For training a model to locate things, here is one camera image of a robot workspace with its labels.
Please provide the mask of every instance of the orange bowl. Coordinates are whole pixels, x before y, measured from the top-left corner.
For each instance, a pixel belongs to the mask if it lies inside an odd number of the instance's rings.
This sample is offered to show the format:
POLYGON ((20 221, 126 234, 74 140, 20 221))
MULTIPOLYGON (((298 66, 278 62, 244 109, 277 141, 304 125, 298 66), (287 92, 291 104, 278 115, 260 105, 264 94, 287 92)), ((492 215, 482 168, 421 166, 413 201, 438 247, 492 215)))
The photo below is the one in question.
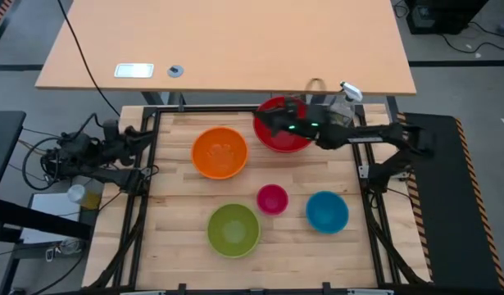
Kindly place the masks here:
POLYGON ((243 169, 247 159, 244 137, 228 127, 210 128, 193 143, 193 165, 207 178, 228 179, 243 169))

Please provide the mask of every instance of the bowl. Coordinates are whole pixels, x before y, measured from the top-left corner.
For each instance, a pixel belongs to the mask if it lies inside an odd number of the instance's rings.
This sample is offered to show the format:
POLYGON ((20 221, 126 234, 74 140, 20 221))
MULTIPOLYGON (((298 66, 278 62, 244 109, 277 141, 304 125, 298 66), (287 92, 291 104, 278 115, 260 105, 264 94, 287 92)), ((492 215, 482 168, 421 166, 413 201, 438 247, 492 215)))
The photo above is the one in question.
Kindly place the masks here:
POLYGON ((248 207, 227 204, 211 215, 207 232, 215 251, 225 257, 238 258, 246 256, 259 243, 261 226, 248 207))
POLYGON ((243 169, 247 158, 244 137, 228 127, 210 128, 193 143, 193 165, 207 178, 228 179, 243 169))
POLYGON ((288 206, 288 194, 277 184, 267 184, 257 194, 257 205, 267 215, 279 215, 288 206))
POLYGON ((335 234, 348 223, 347 203, 337 193, 318 192, 306 204, 310 225, 323 234, 335 234))
MULTIPOLYGON (((297 115, 304 117, 306 115, 306 104, 300 99, 297 99, 296 103, 300 106, 297 115)), ((284 107, 284 97, 271 98, 263 102, 257 110, 265 111, 274 107, 284 107)), ((276 152, 298 152, 311 143, 306 138, 282 130, 275 137, 272 137, 271 131, 255 117, 253 118, 253 129, 259 140, 276 152)))

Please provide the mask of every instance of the plastic bottle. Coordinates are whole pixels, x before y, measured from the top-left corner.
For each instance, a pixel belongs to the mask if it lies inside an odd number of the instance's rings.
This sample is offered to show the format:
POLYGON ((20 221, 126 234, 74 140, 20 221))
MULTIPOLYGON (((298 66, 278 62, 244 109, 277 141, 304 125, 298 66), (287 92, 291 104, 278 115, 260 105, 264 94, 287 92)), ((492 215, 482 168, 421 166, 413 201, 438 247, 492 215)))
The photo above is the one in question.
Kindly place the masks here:
POLYGON ((84 242, 78 238, 67 238, 59 246, 63 255, 71 255, 82 252, 84 242))
POLYGON ((330 104, 330 110, 335 113, 335 124, 349 127, 356 115, 356 103, 361 102, 363 96, 361 91, 351 84, 342 82, 341 86, 346 95, 344 98, 338 98, 336 96, 330 104))
POLYGON ((89 210, 98 209, 101 198, 98 194, 89 192, 82 184, 75 184, 68 189, 68 198, 89 210))

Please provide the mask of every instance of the white label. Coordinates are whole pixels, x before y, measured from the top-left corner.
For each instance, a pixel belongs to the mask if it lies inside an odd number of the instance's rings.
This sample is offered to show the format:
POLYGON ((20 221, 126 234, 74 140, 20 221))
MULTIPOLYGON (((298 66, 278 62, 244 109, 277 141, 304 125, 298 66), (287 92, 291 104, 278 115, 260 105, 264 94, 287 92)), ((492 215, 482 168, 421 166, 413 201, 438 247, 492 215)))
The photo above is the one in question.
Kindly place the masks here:
POLYGON ((382 138, 349 138, 350 143, 382 143, 382 138))
POLYGON ((118 64, 116 78, 152 78, 153 64, 118 64))

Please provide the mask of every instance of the butcher block table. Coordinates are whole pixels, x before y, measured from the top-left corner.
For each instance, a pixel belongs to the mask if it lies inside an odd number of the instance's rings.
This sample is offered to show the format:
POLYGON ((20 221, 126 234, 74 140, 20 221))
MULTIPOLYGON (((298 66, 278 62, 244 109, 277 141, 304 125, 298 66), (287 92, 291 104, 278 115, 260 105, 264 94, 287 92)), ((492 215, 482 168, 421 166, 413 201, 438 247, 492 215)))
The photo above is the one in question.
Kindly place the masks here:
MULTIPOLYGON (((368 125, 388 123, 385 105, 365 105, 365 110, 368 125)), ((121 130, 128 125, 139 128, 142 113, 143 107, 124 107, 121 130)), ((300 152, 273 152, 254 134, 252 113, 238 111, 164 113, 157 141, 154 163, 160 172, 152 177, 138 290, 175 290, 180 283, 188 289, 321 288, 323 282, 330 282, 332 288, 376 286, 351 146, 325 151, 312 144, 300 152), (231 179, 207 179, 191 161, 195 138, 216 125, 236 129, 247 141, 247 164, 231 179), (257 208, 257 191, 265 184, 279 184, 288 192, 288 208, 280 216, 264 216, 257 208), (321 190, 340 194, 348 205, 348 224, 337 234, 320 234, 306 221, 306 201, 321 190), (252 208, 262 230, 255 250, 239 259, 222 257, 207 240, 211 213, 231 202, 252 208)), ((395 153, 395 147, 385 143, 374 144, 373 149, 376 161, 395 153)), ((407 193, 405 184, 397 180, 389 187, 407 193)), ((115 185, 106 185, 102 203, 117 192, 115 185)), ((126 199, 119 196, 98 216, 84 286, 97 279, 119 246, 126 199)), ((429 279, 410 200, 390 192, 384 194, 384 202, 396 249, 421 278, 429 279)), ((123 283, 129 264, 130 254, 123 283)))

